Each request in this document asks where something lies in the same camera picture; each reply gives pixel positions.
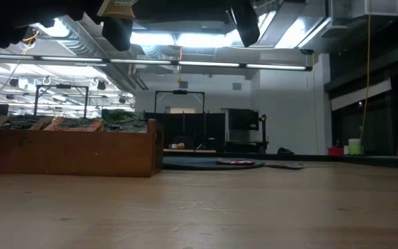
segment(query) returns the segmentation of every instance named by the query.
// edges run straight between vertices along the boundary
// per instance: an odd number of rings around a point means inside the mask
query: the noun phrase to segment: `ceiling light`
[[[299,45],[299,48],[302,48],[309,41],[311,41],[323,28],[325,28],[331,22],[331,17],[328,17],[319,27],[317,27],[314,31],[310,33]]]
[[[124,96],[119,97],[119,103],[125,104],[125,98],[124,98]]]
[[[181,66],[221,66],[221,67],[239,67],[239,63],[227,62],[183,62],[180,61]]]
[[[105,87],[105,81],[104,80],[100,80],[98,83],[97,83],[97,88],[99,89],[99,90],[105,90],[106,89],[106,87]]]
[[[301,18],[298,18],[290,28],[288,28],[275,48],[295,48],[305,39],[305,35],[305,22]]]
[[[52,56],[43,56],[41,58],[47,61],[61,61],[61,62],[102,62],[102,59],[100,58],[52,57]]]
[[[170,61],[156,59],[111,59],[112,63],[130,63],[130,64],[153,64],[153,65],[171,65]]]
[[[229,46],[225,35],[184,33],[179,36],[177,45],[187,48],[221,48]]]
[[[9,81],[10,86],[16,87],[18,86],[18,84],[19,84],[19,79],[10,79]]]
[[[167,33],[131,33],[130,43],[141,46],[173,45],[173,36]]]
[[[67,29],[67,27],[65,27],[65,25],[58,18],[55,18],[54,20],[55,25],[50,28],[46,28],[42,26],[42,24],[35,25],[51,37],[67,37],[70,34],[69,29]]]
[[[307,70],[306,66],[286,66],[286,65],[268,65],[268,64],[247,64],[247,68],[292,70],[292,71],[305,71],[305,70]]]
[[[35,58],[29,55],[0,55],[0,59],[32,60]]]

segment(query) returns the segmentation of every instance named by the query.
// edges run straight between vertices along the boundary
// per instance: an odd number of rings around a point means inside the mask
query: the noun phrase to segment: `black metal frame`
[[[71,89],[72,87],[76,88],[76,89],[80,89],[80,88],[86,89],[86,96],[85,96],[85,103],[84,103],[84,118],[86,118],[86,116],[87,116],[87,104],[88,104],[88,86],[71,86],[71,85],[66,85],[66,84],[57,84],[57,85],[39,84],[39,85],[37,85],[36,86],[36,95],[35,95],[35,109],[33,111],[33,115],[34,116],[37,115],[39,97],[41,97],[45,93],[45,92],[41,93],[41,95],[39,94],[39,90],[40,90],[41,87],[47,87],[48,89],[50,89],[52,87],[56,87],[57,89]]]
[[[205,92],[196,92],[196,91],[183,91],[183,90],[174,90],[174,91],[156,91],[155,92],[155,113],[157,113],[156,108],[158,107],[158,94],[159,93],[172,93],[174,95],[186,95],[186,94],[201,94],[202,95],[202,112],[205,113]]]

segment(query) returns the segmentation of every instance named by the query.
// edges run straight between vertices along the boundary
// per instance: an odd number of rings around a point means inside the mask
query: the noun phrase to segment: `wooden box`
[[[0,129],[0,173],[150,177],[162,168],[163,132]]]

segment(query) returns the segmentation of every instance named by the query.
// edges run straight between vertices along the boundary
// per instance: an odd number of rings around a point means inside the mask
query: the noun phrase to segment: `wooden table surface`
[[[0,248],[398,248],[398,169],[0,174]]]

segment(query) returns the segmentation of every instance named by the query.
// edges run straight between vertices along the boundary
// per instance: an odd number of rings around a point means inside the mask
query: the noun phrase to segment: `yellow cable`
[[[366,111],[368,108],[368,92],[370,90],[370,71],[371,71],[371,1],[368,13],[368,61],[366,66],[366,96],[365,96],[365,109],[363,110],[362,130],[360,133],[360,141],[363,144],[363,134],[365,133]]]
[[[313,90],[313,104],[314,104],[314,125],[316,127],[316,146],[317,146],[317,154],[319,155],[319,129],[317,127],[317,112],[316,112],[316,72],[314,71],[314,67],[316,66],[316,60],[314,58],[314,53],[312,54],[312,90]]]
[[[30,40],[33,40],[34,38],[36,38],[36,37],[38,36],[38,34],[39,34],[39,31],[37,31],[36,34],[33,35],[32,37],[23,39],[23,42],[26,42],[26,41],[28,42],[28,41],[30,41]]]

